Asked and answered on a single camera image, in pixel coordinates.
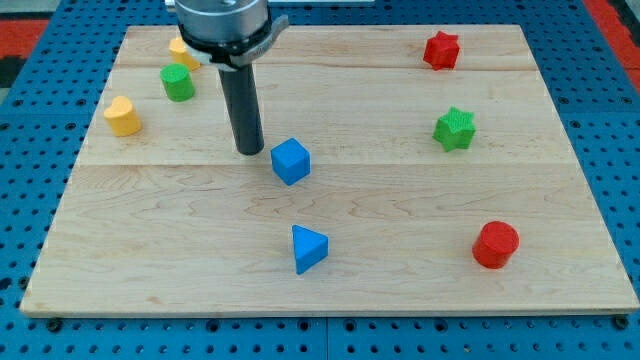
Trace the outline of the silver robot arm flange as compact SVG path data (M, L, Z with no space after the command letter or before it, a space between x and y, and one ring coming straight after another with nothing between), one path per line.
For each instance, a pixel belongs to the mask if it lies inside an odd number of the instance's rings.
M289 26L266 0L166 0L187 52L203 65L236 71L265 55Z

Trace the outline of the yellow block behind arm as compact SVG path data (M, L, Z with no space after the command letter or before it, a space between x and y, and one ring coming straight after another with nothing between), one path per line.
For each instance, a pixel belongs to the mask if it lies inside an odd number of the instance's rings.
M185 43L181 37L175 37L170 40L168 51L175 63L185 65L190 71L201 67L201 63L193 58L187 51Z

